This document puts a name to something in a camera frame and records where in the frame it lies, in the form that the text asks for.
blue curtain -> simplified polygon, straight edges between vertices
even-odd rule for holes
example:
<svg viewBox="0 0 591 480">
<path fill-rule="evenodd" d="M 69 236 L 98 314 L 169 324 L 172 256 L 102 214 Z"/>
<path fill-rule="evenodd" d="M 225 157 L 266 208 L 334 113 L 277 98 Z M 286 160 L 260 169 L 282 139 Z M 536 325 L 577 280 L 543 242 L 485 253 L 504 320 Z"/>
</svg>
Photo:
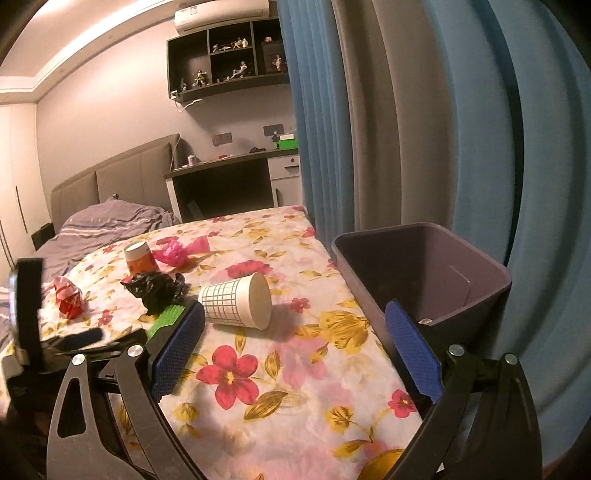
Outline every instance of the blue curtain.
<svg viewBox="0 0 591 480">
<path fill-rule="evenodd" d="M 545 463 L 591 416 L 591 72 L 538 0 L 423 0 L 455 103 L 454 229 L 513 285 L 477 347 L 521 358 Z"/>
<path fill-rule="evenodd" d="M 330 0 L 279 0 L 304 203 L 329 246 L 354 230 L 353 150 L 345 71 Z"/>
</svg>

floral fabric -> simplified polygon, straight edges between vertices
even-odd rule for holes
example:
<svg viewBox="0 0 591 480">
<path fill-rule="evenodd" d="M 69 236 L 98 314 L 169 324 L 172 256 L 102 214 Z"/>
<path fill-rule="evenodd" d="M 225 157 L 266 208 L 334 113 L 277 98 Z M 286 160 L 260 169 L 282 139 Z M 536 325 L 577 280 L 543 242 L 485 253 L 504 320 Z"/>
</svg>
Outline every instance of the floral fabric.
<svg viewBox="0 0 591 480">
<path fill-rule="evenodd" d="M 87 310 L 62 319 L 48 293 L 42 337 L 100 326 L 107 342 L 149 329 L 155 319 L 119 283 L 128 274 L 122 249 L 141 238 L 158 250 L 168 237 L 199 246 L 177 270 L 189 294 L 260 272 L 273 300 L 263 332 L 208 324 L 175 392 L 160 402 L 199 468 L 211 480 L 383 478 L 420 416 L 301 207 L 187 223 L 88 255 L 67 275 Z M 7 403 L 2 380 L 0 407 Z M 149 469 L 117 396 L 113 405 L 134 462 Z"/>
</svg>

trash can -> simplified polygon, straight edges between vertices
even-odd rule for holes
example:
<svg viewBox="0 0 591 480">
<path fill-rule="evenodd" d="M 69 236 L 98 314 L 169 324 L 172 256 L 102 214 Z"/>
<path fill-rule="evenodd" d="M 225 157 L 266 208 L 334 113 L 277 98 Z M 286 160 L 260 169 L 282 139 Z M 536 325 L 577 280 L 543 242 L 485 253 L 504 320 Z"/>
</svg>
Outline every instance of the trash can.
<svg viewBox="0 0 591 480">
<path fill-rule="evenodd" d="M 449 343 L 469 345 L 511 285 L 503 265 L 435 223 L 346 233 L 333 251 L 390 357 L 395 348 L 384 323 L 390 300 Z"/>
</svg>

blue gripper pad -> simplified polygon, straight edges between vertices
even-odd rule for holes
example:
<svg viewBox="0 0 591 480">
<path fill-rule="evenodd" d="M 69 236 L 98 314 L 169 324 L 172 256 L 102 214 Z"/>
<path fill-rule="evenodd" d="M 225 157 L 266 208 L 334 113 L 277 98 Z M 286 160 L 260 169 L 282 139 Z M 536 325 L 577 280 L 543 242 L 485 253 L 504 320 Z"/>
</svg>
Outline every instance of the blue gripper pad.
<svg viewBox="0 0 591 480">
<path fill-rule="evenodd" d="M 394 346 L 417 389 L 435 403 L 443 394 L 441 363 L 396 300 L 386 305 L 385 321 Z"/>
<path fill-rule="evenodd" d="M 195 302 L 175 323 L 174 332 L 152 363 L 150 394 L 159 402 L 173 392 L 183 368 L 199 341 L 205 328 L 205 310 Z"/>
</svg>

air conditioner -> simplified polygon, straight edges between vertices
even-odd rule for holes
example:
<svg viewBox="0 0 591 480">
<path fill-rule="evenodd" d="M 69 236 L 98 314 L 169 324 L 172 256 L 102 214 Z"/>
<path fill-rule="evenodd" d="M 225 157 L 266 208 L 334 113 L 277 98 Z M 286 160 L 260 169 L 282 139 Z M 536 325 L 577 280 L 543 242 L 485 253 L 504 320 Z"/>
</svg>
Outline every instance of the air conditioner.
<svg viewBox="0 0 591 480">
<path fill-rule="evenodd" d="M 238 22 L 269 18 L 269 0 L 213 0 L 174 14 L 180 35 Z"/>
</svg>

